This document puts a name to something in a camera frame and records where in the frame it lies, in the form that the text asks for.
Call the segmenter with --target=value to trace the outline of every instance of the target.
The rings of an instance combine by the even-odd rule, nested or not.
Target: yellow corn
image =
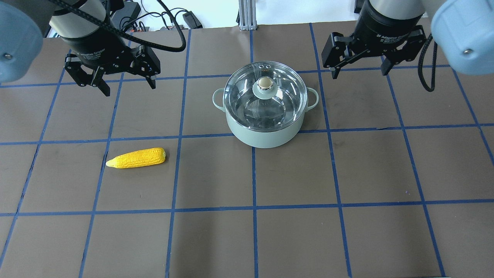
[[[143,149],[122,154],[108,160],[106,166],[119,169],[149,166],[163,163],[165,157],[166,154],[163,148]]]

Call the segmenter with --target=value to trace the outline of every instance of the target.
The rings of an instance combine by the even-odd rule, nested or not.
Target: pot handle
[[[216,104],[216,102],[214,102],[214,98],[220,92],[224,93],[225,92],[225,88],[219,88],[216,91],[214,91],[214,93],[213,93],[213,104],[214,104],[214,106],[216,106],[216,108],[218,108],[219,110],[221,110],[221,111],[223,111],[223,112],[226,113],[225,106],[219,106],[218,104]]]
[[[316,105],[319,103],[319,94],[317,93],[316,90],[314,90],[313,88],[309,88],[307,87],[307,90],[312,92],[315,96],[316,96],[316,102],[314,104],[312,104],[311,106],[308,106],[306,109],[305,109],[305,112],[309,111],[310,109],[316,107]]]

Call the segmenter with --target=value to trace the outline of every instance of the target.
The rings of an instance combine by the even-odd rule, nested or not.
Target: glass lid
[[[228,80],[223,97],[232,118],[258,132],[290,126],[307,106],[307,88],[300,76],[271,61],[252,63],[236,71]]]

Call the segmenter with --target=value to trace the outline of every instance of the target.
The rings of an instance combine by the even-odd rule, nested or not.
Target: pot
[[[308,106],[307,91],[316,96]],[[223,105],[215,97],[223,94]],[[248,64],[237,70],[225,88],[213,93],[213,104],[225,112],[232,133],[247,145],[272,148],[290,141],[300,130],[305,112],[319,102],[293,69],[272,61]]]

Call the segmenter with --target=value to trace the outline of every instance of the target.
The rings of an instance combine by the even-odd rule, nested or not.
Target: power adapter
[[[203,27],[202,23],[191,11],[185,12],[183,18],[187,26],[189,26],[189,29],[199,29]]]

